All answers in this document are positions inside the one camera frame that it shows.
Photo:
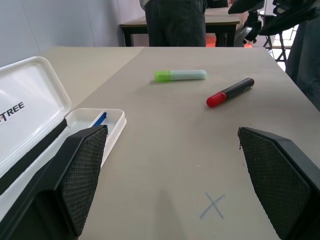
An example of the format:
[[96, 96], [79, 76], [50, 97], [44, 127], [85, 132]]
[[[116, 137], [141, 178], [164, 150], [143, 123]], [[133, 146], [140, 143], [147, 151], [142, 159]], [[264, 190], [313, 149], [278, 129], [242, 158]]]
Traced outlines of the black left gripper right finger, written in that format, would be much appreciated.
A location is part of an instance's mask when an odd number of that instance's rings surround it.
[[320, 238], [320, 169], [290, 139], [240, 127], [248, 173], [268, 219], [282, 240]]

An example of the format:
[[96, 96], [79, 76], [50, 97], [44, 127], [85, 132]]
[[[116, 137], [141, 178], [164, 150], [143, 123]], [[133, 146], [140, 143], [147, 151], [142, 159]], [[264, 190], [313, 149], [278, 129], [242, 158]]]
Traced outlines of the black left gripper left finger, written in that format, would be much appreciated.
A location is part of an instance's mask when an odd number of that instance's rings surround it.
[[2, 240], [76, 240], [98, 185], [108, 127], [97, 125], [66, 138], [31, 178], [0, 222]]

